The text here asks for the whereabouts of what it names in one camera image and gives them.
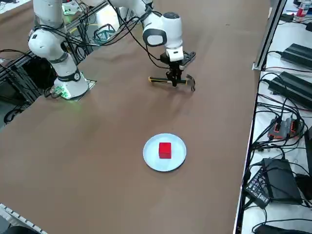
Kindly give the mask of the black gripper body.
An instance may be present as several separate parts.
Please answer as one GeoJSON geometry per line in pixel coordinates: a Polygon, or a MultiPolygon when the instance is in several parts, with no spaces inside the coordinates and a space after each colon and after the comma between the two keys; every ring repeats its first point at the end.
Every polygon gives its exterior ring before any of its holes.
{"type": "Polygon", "coordinates": [[[196,56],[196,52],[183,52],[184,58],[179,61],[170,61],[169,55],[167,52],[164,52],[160,55],[160,61],[169,66],[171,70],[181,70],[183,71],[189,63],[191,63],[196,56]]]}

